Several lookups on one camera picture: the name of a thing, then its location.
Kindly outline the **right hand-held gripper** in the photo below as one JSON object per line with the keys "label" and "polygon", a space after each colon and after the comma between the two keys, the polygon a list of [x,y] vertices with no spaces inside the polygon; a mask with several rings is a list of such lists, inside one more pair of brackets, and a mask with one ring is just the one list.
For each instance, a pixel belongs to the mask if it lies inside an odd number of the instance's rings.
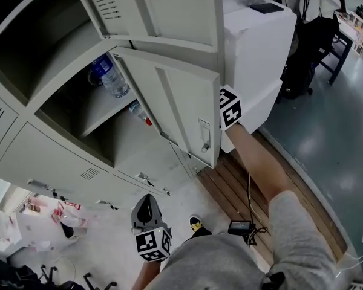
{"label": "right hand-held gripper", "polygon": [[229,85],[220,89],[220,128],[225,131],[234,125],[242,116],[240,95]]}

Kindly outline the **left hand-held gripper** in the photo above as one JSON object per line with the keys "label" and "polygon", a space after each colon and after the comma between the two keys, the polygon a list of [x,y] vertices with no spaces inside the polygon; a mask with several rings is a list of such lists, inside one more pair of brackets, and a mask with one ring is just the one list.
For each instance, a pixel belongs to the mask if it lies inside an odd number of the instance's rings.
{"label": "left hand-held gripper", "polygon": [[[162,223],[145,227],[148,222]],[[163,223],[156,198],[147,194],[131,212],[132,233],[139,256],[147,263],[162,262],[170,256],[171,229]]]}

